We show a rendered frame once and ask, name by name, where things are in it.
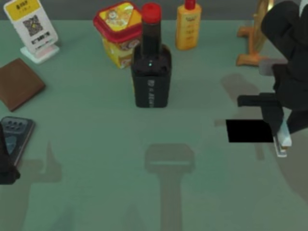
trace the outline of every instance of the yellow lotion bottle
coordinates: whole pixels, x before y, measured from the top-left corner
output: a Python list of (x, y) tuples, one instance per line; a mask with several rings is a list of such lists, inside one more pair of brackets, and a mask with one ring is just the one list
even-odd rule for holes
[(179, 50), (197, 46), (201, 12), (196, 0), (185, 0), (185, 4), (178, 7), (176, 47)]

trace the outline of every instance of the red bottle cap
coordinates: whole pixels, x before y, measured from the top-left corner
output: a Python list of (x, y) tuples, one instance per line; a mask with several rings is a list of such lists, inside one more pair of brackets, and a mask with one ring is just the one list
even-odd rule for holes
[(185, 9), (193, 10), (196, 7), (196, 0), (185, 0)]
[(141, 10), (142, 20), (145, 23), (159, 23), (162, 20), (162, 10), (157, 3), (144, 4)]

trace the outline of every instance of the white lighter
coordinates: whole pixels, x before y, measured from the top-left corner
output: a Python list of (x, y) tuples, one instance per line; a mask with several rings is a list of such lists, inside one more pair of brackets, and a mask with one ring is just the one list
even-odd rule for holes
[(21, 53), (40, 64), (58, 51), (58, 35), (39, 0), (12, 0), (4, 11), (24, 43)]

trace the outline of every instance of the brown wallet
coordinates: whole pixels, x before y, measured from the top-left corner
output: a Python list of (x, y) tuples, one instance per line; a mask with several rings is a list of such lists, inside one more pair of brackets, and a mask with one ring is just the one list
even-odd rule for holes
[(44, 82), (21, 59), (0, 68), (0, 100), (11, 112), (44, 88)]

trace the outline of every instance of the green surface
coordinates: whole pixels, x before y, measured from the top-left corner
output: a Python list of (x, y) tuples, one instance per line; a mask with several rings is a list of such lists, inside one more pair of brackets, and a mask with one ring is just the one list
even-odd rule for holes
[[(13, 27), (0, 22), (0, 65), (21, 57), (47, 85), (14, 113), (0, 104), (2, 116), (37, 124), (22, 178), (0, 187), (0, 230), (160, 230), (159, 178), (144, 164), (153, 143), (194, 152), (194, 171), (181, 181), (183, 231), (307, 230), (307, 131), (293, 136), (286, 159), (277, 159), (272, 145), (227, 142), (222, 120), (260, 118), (257, 108), (239, 110), (236, 96), (273, 84), (256, 68), (235, 66), (246, 50), (236, 37), (243, 24), (202, 22), (198, 48), (182, 52), (174, 46), (175, 22), (164, 22), (174, 66), (170, 102), (151, 110), (135, 107), (129, 69), (107, 58), (91, 21), (55, 21), (61, 51), (41, 65), (22, 57)], [(264, 53), (279, 56), (270, 44)], [(177, 198), (172, 185), (169, 198)]]

